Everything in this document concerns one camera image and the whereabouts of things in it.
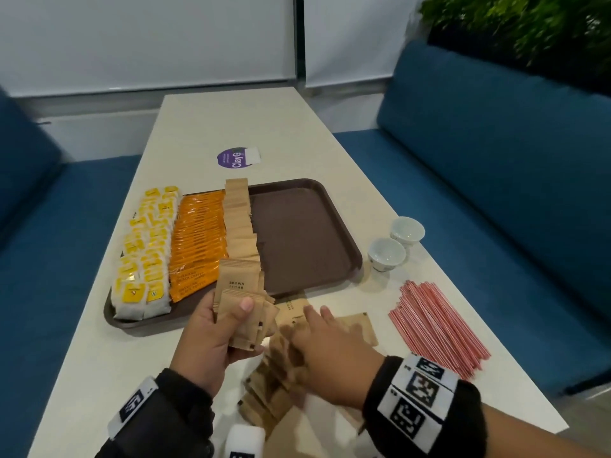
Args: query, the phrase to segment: green plant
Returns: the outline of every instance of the green plant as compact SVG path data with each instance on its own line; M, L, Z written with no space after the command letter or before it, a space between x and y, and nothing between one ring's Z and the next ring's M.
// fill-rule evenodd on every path
M431 26L490 34L529 65L562 45L611 71L611 0L425 0L420 12Z

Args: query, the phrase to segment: blue bench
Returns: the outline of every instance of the blue bench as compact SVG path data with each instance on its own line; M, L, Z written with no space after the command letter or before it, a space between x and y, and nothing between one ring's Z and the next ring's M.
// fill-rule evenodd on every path
M548 395L611 380L611 99L421 42L335 137Z
M1 90L0 134L0 456L9 458L28 452L140 156L64 164Z

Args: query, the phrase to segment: small white cup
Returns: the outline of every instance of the small white cup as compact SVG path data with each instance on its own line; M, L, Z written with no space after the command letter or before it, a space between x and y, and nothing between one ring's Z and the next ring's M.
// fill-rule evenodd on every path
M390 226L390 237L399 241L405 249L420 242L424 233L422 223L409 217L399 217Z
M405 248L391 238L378 238L371 243L367 253L373 268L388 272L405 260Z

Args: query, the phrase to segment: white table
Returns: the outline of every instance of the white table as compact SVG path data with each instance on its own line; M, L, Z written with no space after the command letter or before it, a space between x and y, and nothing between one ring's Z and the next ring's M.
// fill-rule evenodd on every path
M218 166L216 156L237 146L256 146L262 162L238 170ZM172 357L179 330L135 338L109 326L102 315L121 236L144 190L157 185L178 185L185 193L221 189L230 177L248 177L250 184L318 180L364 257L371 241L387 235L396 217L295 89L166 96L47 403L31 458L94 456L106 439L109 419L145 376L156 375ZM368 312L382 350L406 355L408 348L387 314L407 279L437 283L492 353L475 379L487 404L554 433L566 429L561 416L424 247L415 246L410 260L390 276L371 272L365 261L360 282L310 292L308 298L315 307L327 305L338 316ZM249 360L227 371L214 401L217 440L236 421L241 380L257 364ZM347 454L345 446L354 430L340 416L329 415L327 408L316 400L309 403L307 416L294 408L274 431L268 456Z

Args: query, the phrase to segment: tray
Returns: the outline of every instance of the tray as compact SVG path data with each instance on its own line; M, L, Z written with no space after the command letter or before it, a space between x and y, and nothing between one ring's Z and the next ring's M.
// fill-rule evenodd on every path
M321 183L301 178L248 186L248 191L265 290L272 297L281 299L338 283L361 268L361 252ZM123 330L179 328L215 286L210 284L173 304L167 315L141 321L115 320L109 292L104 318Z

